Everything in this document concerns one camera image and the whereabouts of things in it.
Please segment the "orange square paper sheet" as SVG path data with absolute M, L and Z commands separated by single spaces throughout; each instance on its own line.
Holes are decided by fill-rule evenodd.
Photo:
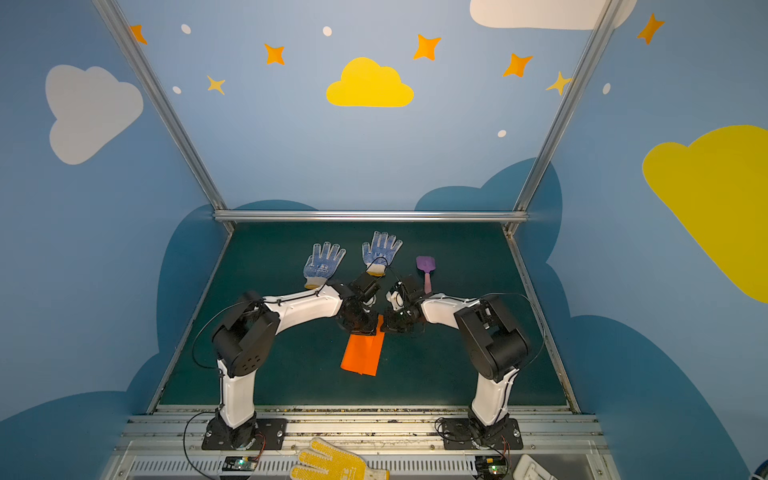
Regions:
M 382 330 L 382 324 L 383 316 L 380 315 L 373 336 L 349 336 L 344 356 L 341 361 L 342 370 L 372 377 L 377 375 L 385 339 L 385 332 Z

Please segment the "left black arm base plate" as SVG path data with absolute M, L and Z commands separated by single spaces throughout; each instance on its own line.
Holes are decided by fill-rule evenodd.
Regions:
M 283 418 L 253 417 L 232 428 L 216 416 L 206 426 L 201 448 L 221 451 L 281 450 L 286 427 L 287 420 Z

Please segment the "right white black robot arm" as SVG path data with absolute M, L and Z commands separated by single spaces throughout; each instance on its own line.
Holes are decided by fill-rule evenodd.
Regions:
M 382 329 L 405 333 L 426 322 L 455 328 L 478 373 L 475 396 L 465 418 L 439 418 L 435 431 L 447 450 L 521 450 L 518 421 L 508 411 L 512 386 L 530 354 L 530 342 L 498 294 L 459 298 L 424 292 L 411 277 L 385 295 Z

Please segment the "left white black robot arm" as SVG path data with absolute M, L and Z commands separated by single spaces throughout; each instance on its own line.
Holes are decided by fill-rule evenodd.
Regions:
M 260 420 L 254 406 L 255 376 L 281 332 L 322 318 L 335 318 L 350 334 L 374 336 L 372 311 L 378 279 L 363 273 L 352 282 L 325 285 L 283 296 L 247 292 L 212 335 L 217 356 L 220 401 L 207 423 L 201 448 L 213 451 L 280 450 L 284 418 Z

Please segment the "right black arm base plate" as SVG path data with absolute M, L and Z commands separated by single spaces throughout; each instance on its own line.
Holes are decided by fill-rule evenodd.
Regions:
M 505 416 L 486 426 L 475 418 L 438 418 L 434 424 L 445 450 L 522 450 L 522 433 L 516 419 Z

